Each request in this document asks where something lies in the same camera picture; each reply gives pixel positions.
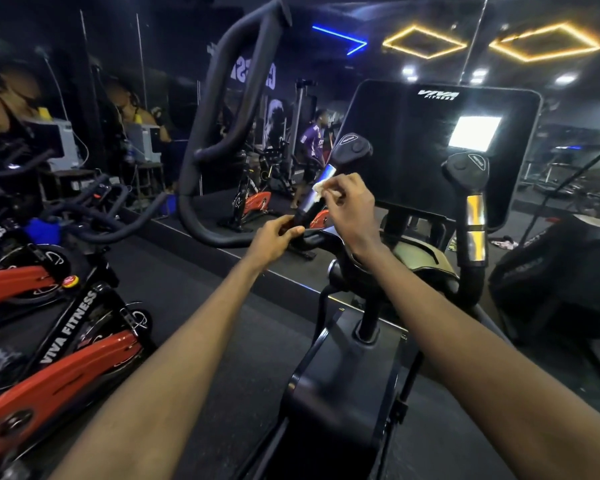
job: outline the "display screen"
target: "display screen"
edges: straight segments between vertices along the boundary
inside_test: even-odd
[[[358,133],[374,147],[356,168],[380,205],[453,219],[456,194],[440,166],[471,150],[489,159],[490,230],[509,211],[541,97],[533,91],[363,82],[340,134]]]

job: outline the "computer monitor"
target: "computer monitor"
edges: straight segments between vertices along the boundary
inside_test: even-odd
[[[522,89],[364,81],[340,135],[367,138],[374,154],[357,170],[380,207],[453,219],[456,195],[440,166],[467,150],[489,159],[490,231],[507,219],[542,98]]]

